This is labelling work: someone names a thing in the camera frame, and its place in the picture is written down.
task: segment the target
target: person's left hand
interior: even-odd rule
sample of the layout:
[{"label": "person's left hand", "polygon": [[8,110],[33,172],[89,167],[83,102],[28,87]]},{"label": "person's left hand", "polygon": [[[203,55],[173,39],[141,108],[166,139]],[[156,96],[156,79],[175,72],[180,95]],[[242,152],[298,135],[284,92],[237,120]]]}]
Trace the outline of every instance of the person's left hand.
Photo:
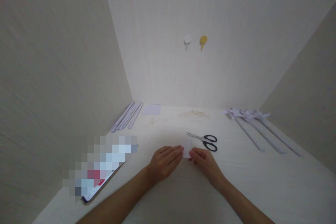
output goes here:
[{"label": "person's left hand", "polygon": [[153,182],[167,178],[177,167],[182,159],[183,147],[177,145],[174,147],[165,146],[158,149],[146,167],[148,178]]}]

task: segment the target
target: finger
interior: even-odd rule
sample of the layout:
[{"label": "finger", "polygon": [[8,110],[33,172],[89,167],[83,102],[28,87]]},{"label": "finger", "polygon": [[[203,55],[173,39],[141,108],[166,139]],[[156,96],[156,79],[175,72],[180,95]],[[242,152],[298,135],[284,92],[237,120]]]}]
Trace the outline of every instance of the finger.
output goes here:
[{"label": "finger", "polygon": [[169,148],[171,148],[171,146],[163,146],[163,147],[161,147],[160,149],[156,150],[155,153],[156,153],[156,154],[160,154],[160,153],[162,153],[162,152],[168,150]]},{"label": "finger", "polygon": [[191,150],[189,152],[190,156],[192,157],[192,159],[195,161],[195,164],[198,163],[200,165],[204,165],[205,164],[205,160],[203,158],[201,158],[196,152],[194,152],[193,150]]},{"label": "finger", "polygon": [[173,152],[169,153],[169,155],[164,158],[164,162],[166,164],[169,164],[175,158],[177,158],[182,153],[182,151],[183,151],[183,147],[180,147],[180,148],[174,150]]},{"label": "finger", "polygon": [[208,155],[211,155],[210,151],[201,148],[194,147],[192,148],[192,151],[195,152],[200,157],[202,157],[203,159],[206,159]]},{"label": "finger", "polygon": [[171,170],[171,172],[172,172],[173,170],[175,170],[175,168],[177,167],[177,165],[180,163],[182,157],[183,157],[183,154],[181,153],[179,156],[177,156],[177,158],[175,158],[175,159],[168,165],[168,168],[169,168],[169,170]]},{"label": "finger", "polygon": [[171,152],[177,150],[177,149],[180,148],[180,147],[181,147],[181,145],[177,145],[177,146],[174,146],[174,147],[170,147],[169,149],[167,149],[167,150],[161,152],[160,155],[161,155],[162,157],[166,157],[166,156],[168,156]]}]

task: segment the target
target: scissors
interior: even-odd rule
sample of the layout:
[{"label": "scissors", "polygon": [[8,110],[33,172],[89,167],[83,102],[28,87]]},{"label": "scissors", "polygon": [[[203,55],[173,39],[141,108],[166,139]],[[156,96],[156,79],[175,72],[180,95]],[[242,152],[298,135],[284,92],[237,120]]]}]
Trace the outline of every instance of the scissors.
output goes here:
[{"label": "scissors", "polygon": [[191,134],[191,133],[189,133],[189,132],[187,132],[186,134],[187,134],[188,136],[192,136],[192,137],[194,137],[194,138],[197,138],[197,139],[201,140],[201,141],[203,142],[204,146],[205,146],[208,150],[213,151],[213,152],[216,152],[216,151],[217,151],[217,147],[216,147],[216,145],[214,145],[214,144],[212,143],[212,142],[217,142],[217,137],[215,137],[215,136],[213,136],[213,135],[205,135],[204,137],[201,137],[201,136],[196,136],[196,135],[194,135],[194,134]]}]

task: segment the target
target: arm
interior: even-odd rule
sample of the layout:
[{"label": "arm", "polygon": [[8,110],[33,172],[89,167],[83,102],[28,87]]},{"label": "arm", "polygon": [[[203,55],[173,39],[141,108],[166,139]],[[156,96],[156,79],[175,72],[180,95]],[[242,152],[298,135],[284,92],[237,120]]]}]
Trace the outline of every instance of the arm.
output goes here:
[{"label": "arm", "polygon": [[148,166],[92,209],[77,224],[123,222],[141,197],[175,170],[182,159],[182,151],[180,145],[158,149]]},{"label": "arm", "polygon": [[224,177],[210,151],[193,148],[190,151],[190,156],[210,184],[223,195],[244,224],[274,224]]}]

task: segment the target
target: white paper tube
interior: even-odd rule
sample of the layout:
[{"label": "white paper tube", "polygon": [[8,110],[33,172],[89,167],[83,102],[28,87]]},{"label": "white paper tube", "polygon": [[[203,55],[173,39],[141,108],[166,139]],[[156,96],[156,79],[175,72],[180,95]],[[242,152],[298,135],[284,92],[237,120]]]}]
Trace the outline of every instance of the white paper tube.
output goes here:
[{"label": "white paper tube", "polygon": [[140,103],[140,106],[139,106],[138,110],[136,111],[136,113],[135,113],[135,115],[134,115],[131,123],[128,126],[129,129],[131,129],[133,127],[133,124],[134,124],[135,120],[137,119],[138,114],[139,114],[139,112],[140,112],[140,110],[141,110],[141,108],[142,108],[143,105],[144,105],[143,103]]},{"label": "white paper tube", "polygon": [[262,119],[257,119],[259,122],[261,122],[266,129],[268,129],[269,131],[271,131],[273,133],[273,135],[275,135],[281,142],[284,143],[284,145],[286,145],[289,149],[291,149],[296,155],[298,156],[302,156],[290,143],[288,143],[285,139],[282,139],[275,131],[273,131],[266,123],[264,120]]},{"label": "white paper tube", "polygon": [[250,119],[246,119],[245,120],[247,122],[249,122],[253,128],[255,128],[256,131],[258,131],[260,133],[260,135],[262,135],[266,141],[280,154],[285,154],[286,152],[284,150],[281,150],[281,148],[279,146],[277,146],[271,139],[269,139],[263,132],[261,132],[261,130],[257,127],[257,125],[254,124],[254,122],[252,122],[252,120]]},{"label": "white paper tube", "polygon": [[128,118],[124,122],[124,124],[122,126],[122,129],[126,128],[127,124],[130,122],[130,120],[132,119],[133,115],[135,114],[135,112],[136,112],[136,110],[138,109],[139,106],[140,106],[140,103],[137,103],[136,106],[134,107],[134,110],[132,111],[132,113],[128,116]]},{"label": "white paper tube", "polygon": [[248,135],[248,137],[251,139],[251,141],[254,143],[254,145],[258,148],[260,151],[265,151],[264,147],[262,147],[256,140],[253,139],[253,137],[247,132],[246,129],[241,125],[241,122],[239,122],[238,118],[234,118],[236,122],[239,124],[239,126],[243,129],[243,131]]},{"label": "white paper tube", "polygon": [[136,106],[136,104],[134,103],[132,105],[132,107],[129,109],[129,111],[126,113],[125,117],[123,118],[123,120],[119,123],[119,125],[117,126],[117,130],[120,130],[122,125],[124,124],[124,122],[128,119],[128,116],[130,115],[130,113],[132,112],[132,110],[134,109],[134,107]]},{"label": "white paper tube", "polygon": [[121,117],[119,117],[118,121],[115,122],[115,124],[113,125],[112,129],[111,129],[111,132],[114,133],[115,130],[117,129],[119,123],[124,119],[124,116],[126,115],[126,113],[129,111],[129,109],[132,107],[132,105],[134,104],[134,101],[132,101],[127,109],[124,111],[124,113],[121,115]]}]

